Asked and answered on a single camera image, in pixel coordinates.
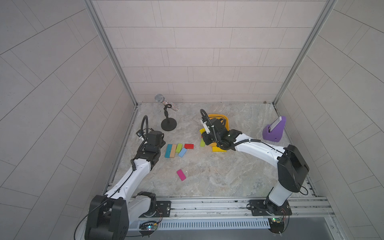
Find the yellow plastic bin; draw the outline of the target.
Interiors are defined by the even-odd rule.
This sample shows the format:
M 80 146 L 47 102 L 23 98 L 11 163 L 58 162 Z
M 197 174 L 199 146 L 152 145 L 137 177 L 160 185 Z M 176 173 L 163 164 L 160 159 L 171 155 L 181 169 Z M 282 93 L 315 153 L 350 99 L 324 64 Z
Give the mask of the yellow plastic bin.
M 210 118 L 210 120 L 212 120 L 212 119 L 220 120 L 221 123 L 224 124 L 227 131 L 230 130 L 229 119 L 227 116 L 221 115 L 221 114 L 209 114 L 209 118 Z

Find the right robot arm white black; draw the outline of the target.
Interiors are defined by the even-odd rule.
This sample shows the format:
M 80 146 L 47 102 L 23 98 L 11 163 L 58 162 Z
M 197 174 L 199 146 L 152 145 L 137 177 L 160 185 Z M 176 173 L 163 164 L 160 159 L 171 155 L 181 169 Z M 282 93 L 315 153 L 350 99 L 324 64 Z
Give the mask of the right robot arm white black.
M 223 121 L 210 118 L 201 109 L 201 123 L 205 131 L 202 138 L 206 145 L 215 143 L 221 150 L 233 150 L 252 155 L 275 167 L 278 182 L 267 195 L 261 211 L 269 215 L 287 214 L 283 205 L 292 193 L 299 193 L 309 173 L 309 166 L 297 147 L 288 145 L 279 147 L 253 139 L 238 130 L 227 130 Z

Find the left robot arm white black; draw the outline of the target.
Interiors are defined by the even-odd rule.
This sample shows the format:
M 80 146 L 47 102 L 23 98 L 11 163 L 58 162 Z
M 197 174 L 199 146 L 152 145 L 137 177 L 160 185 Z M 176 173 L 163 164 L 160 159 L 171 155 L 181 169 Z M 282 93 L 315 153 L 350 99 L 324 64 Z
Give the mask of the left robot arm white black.
M 166 142 L 162 132 L 150 129 L 148 116 L 143 117 L 140 133 L 143 142 L 131 159 L 131 168 L 113 188 L 92 199 L 84 217 L 86 240 L 123 240 L 132 222 L 145 213 L 156 212 L 155 194 L 142 192 L 134 196 L 134 192 L 159 161 Z

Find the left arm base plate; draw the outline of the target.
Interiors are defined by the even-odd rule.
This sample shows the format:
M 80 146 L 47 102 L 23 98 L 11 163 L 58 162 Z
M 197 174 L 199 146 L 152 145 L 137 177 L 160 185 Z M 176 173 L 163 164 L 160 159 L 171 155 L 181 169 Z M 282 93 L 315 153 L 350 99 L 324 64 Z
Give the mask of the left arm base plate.
M 140 215 L 139 218 L 168 218 L 170 216 L 171 206 L 171 201 L 158 201 L 153 212 L 148 211 Z

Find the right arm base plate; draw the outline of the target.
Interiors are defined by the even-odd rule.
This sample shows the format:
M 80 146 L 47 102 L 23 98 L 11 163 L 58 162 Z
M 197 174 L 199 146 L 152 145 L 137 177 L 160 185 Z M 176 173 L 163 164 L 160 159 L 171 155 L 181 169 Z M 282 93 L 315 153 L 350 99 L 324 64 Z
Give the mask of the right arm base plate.
M 252 212 L 253 216 L 291 216 L 292 210 L 286 200 L 282 206 L 277 206 L 269 199 L 249 200 L 246 208 Z

